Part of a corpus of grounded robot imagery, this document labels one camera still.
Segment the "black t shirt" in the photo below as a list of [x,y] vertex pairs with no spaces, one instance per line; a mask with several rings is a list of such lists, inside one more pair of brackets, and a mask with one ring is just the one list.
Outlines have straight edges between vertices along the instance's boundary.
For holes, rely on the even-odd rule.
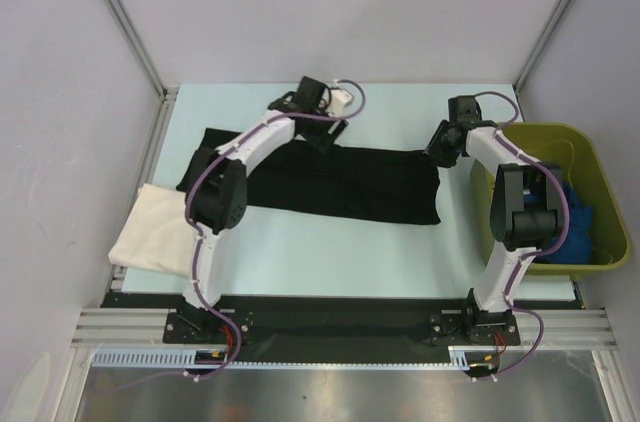
[[437,225],[437,167],[424,151],[333,145],[322,154],[293,140],[248,176],[248,204],[313,215]]

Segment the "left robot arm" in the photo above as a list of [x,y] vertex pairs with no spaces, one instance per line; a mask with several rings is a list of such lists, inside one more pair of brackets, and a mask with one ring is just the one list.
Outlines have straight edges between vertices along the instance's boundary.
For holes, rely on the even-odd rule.
[[184,218],[194,232],[185,302],[194,307],[186,329],[197,340],[214,339],[226,327],[241,341],[241,330],[215,308],[226,238],[248,205],[248,178],[278,148],[297,137],[325,151],[348,126],[354,101],[344,80],[324,83],[303,77],[294,91],[271,102],[260,120],[213,150],[197,150],[187,170]]

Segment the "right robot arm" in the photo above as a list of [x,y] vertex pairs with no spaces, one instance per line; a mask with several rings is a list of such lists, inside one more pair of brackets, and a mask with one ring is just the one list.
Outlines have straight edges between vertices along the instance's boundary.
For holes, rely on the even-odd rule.
[[512,292],[534,259],[557,251],[570,221],[562,170],[543,163],[504,134],[510,124],[483,117],[479,94],[448,100],[426,154],[439,168],[470,157],[494,177],[489,229],[494,239],[481,281],[469,291],[454,330],[473,344],[489,344],[495,334],[515,336]]

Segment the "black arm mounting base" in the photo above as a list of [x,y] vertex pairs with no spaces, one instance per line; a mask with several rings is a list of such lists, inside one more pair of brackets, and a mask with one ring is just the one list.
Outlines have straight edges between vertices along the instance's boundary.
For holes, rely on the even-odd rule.
[[[241,341],[177,294],[108,293],[102,308],[174,309],[192,328],[163,345],[222,349],[242,362],[419,363],[442,362],[448,348],[480,351],[525,346],[515,336],[494,335],[489,344],[457,337],[463,299],[371,299],[225,296],[215,308],[241,330]],[[577,301],[525,301],[518,312],[579,310]]]

